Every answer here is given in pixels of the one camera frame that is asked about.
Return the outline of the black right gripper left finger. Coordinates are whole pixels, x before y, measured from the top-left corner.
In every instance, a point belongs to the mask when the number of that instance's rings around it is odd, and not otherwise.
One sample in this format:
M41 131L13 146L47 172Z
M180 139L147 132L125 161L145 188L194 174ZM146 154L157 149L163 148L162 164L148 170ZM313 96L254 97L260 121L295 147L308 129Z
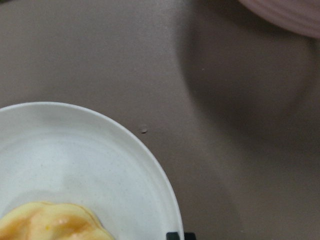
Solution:
M179 233L178 232L167 232L166 233L166 240L179 240Z

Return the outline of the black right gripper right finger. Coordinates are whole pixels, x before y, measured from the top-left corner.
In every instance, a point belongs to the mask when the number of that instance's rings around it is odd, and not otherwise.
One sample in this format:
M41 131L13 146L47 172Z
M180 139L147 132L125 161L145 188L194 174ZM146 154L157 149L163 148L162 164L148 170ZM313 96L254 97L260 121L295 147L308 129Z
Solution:
M184 240L197 240L196 234L194 232L185 232Z

